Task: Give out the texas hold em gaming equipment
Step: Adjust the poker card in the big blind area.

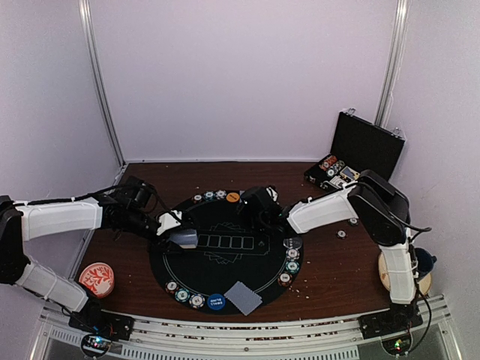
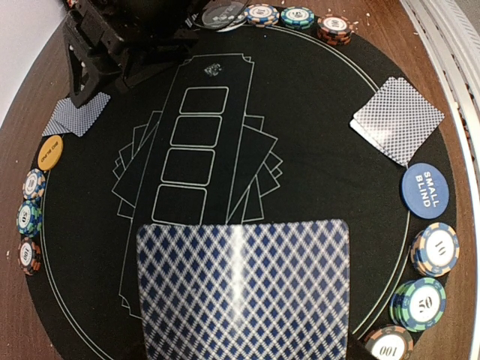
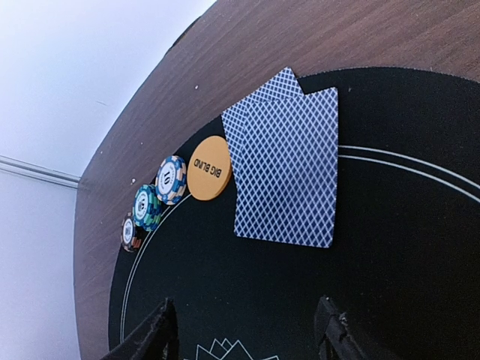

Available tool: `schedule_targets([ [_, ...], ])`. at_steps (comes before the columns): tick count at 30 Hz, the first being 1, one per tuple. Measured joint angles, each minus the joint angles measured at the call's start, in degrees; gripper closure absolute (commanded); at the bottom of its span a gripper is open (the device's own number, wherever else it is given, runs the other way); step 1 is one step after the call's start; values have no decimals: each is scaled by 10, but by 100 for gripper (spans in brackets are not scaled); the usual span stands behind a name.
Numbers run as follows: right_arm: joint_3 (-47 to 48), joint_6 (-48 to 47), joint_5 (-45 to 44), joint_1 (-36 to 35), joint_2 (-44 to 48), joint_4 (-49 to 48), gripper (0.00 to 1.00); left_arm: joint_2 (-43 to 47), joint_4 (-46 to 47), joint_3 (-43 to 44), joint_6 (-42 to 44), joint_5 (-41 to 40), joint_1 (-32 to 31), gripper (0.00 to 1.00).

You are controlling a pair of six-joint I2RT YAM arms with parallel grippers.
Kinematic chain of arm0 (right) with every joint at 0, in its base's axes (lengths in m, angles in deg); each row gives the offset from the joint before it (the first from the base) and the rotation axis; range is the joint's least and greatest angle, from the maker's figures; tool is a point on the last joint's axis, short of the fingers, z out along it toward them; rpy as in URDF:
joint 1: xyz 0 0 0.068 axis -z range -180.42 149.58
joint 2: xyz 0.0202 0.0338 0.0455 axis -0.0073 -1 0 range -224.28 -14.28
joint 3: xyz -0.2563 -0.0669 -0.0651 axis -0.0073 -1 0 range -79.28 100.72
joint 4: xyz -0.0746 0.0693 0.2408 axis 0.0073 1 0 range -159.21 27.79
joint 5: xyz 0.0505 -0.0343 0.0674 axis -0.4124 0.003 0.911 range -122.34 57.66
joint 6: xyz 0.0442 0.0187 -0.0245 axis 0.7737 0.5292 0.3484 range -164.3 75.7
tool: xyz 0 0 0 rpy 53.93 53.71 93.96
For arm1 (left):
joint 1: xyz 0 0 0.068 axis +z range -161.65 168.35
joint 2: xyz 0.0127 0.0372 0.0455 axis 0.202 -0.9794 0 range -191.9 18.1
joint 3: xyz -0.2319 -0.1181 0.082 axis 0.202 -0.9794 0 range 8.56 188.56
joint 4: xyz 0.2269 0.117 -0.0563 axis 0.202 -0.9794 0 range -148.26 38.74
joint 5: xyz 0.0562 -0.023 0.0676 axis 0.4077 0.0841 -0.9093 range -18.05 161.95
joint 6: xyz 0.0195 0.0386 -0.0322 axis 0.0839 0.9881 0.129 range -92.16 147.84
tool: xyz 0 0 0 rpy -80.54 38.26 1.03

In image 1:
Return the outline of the blue patterned card deck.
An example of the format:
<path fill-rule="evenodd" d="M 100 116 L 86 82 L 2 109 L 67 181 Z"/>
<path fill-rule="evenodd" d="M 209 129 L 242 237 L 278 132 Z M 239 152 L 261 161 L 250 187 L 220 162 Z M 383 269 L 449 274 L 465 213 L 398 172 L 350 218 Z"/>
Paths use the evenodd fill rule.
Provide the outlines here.
<path fill-rule="evenodd" d="M 182 249 L 194 249 L 198 246 L 198 235 L 195 229 L 180 229 L 170 234 L 169 240 Z"/>

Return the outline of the yellow big blind button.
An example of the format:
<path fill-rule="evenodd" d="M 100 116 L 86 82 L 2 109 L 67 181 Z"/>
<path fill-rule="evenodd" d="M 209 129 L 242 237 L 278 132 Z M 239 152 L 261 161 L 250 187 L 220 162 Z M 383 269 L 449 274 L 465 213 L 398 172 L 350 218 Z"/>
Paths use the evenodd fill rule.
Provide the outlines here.
<path fill-rule="evenodd" d="M 236 192 L 229 192 L 226 195 L 226 200 L 229 203 L 237 203 L 241 199 L 240 194 Z"/>

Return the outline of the blue white chip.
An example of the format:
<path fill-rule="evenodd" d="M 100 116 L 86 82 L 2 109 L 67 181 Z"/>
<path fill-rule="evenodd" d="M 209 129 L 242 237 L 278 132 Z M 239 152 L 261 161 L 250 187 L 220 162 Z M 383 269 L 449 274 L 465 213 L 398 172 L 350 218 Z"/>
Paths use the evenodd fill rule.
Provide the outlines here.
<path fill-rule="evenodd" d="M 202 294 L 193 294 L 189 298 L 189 304 L 194 309 L 202 308 L 206 303 L 206 299 Z"/>
<path fill-rule="evenodd" d="M 227 196 L 227 192 L 225 190 L 217 190 L 215 192 L 215 198 L 217 200 L 224 200 Z"/>
<path fill-rule="evenodd" d="M 300 251 L 295 248 L 290 248 L 286 251 L 286 258 L 290 261 L 297 261 L 300 258 Z"/>

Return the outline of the clear round dealer button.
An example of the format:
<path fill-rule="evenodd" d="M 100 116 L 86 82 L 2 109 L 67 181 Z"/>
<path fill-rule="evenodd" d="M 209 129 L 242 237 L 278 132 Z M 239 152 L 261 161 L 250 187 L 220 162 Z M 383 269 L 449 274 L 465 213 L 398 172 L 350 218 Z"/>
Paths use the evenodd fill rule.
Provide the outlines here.
<path fill-rule="evenodd" d="M 303 241 L 301 237 L 285 238 L 283 240 L 283 246 L 287 249 L 298 250 L 302 247 Z"/>

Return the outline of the blue small blind button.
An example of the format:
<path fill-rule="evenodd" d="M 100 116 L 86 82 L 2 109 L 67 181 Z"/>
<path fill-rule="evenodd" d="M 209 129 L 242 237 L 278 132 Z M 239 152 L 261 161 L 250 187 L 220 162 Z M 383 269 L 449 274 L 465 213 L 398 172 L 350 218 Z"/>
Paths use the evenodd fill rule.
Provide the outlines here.
<path fill-rule="evenodd" d="M 222 294 L 215 293 L 215 294 L 210 295 L 207 298 L 206 304 L 207 304 L 209 309 L 211 309 L 213 311 L 220 311 L 225 307 L 226 299 Z"/>

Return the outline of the card dealt to small blind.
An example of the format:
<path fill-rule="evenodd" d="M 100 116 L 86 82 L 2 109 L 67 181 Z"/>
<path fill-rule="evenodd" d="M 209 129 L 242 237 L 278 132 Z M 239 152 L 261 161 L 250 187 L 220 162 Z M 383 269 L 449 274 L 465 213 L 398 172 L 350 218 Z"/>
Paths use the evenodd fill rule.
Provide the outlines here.
<path fill-rule="evenodd" d="M 262 297 L 241 281 L 237 281 L 223 296 L 245 316 L 251 314 L 263 303 Z"/>

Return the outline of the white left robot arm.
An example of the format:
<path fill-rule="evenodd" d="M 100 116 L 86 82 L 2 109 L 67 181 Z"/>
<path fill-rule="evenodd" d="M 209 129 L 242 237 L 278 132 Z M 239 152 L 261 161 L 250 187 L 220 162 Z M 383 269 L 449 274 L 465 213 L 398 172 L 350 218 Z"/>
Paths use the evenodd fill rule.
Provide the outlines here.
<path fill-rule="evenodd" d="M 92 333 L 108 325 L 107 315 L 90 303 L 79 284 L 28 258 L 23 245 L 32 239 L 83 230 L 111 229 L 133 233 L 161 248 L 170 246 L 167 233 L 186 224 L 179 210 L 168 209 L 155 220 L 135 199 L 112 195 L 72 197 L 57 201 L 14 202 L 1 197 L 1 283 L 17 285 L 78 313 Z"/>

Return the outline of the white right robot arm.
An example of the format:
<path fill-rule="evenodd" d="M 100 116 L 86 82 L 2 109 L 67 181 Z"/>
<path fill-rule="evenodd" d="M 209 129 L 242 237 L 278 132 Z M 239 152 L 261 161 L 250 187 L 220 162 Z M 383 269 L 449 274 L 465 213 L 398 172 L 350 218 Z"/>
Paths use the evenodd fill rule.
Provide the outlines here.
<path fill-rule="evenodd" d="M 419 276 L 409 206 L 396 187 L 366 170 L 331 193 L 286 207 L 279 204 L 274 187 L 251 187 L 240 195 L 238 214 L 257 232 L 285 239 L 341 221 L 362 225 L 384 256 L 390 300 L 395 304 L 385 313 L 384 323 L 397 332 L 413 319 L 410 304 L 416 298 Z"/>

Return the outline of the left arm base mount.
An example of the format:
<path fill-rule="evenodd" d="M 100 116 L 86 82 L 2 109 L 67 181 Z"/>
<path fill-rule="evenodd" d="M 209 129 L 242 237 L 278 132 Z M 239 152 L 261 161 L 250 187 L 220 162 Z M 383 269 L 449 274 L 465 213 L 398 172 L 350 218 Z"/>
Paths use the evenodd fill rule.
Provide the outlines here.
<path fill-rule="evenodd" d="M 88 359 L 105 356 L 115 341 L 128 341 L 133 331 L 133 317 L 104 311 L 98 298 L 88 298 L 79 311 L 65 306 L 62 311 L 71 328 L 85 332 L 79 347 Z"/>

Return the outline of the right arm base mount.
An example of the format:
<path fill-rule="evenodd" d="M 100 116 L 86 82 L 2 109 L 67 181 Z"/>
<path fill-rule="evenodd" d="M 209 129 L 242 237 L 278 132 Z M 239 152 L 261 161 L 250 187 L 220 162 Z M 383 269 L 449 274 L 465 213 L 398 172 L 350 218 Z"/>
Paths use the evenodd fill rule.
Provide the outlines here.
<path fill-rule="evenodd" d="M 391 302 L 388 310 L 362 315 L 358 318 L 362 337 L 367 340 L 381 337 L 383 349 L 391 356 L 407 356 L 413 348 L 413 327 L 423 324 L 417 301 L 410 304 Z"/>

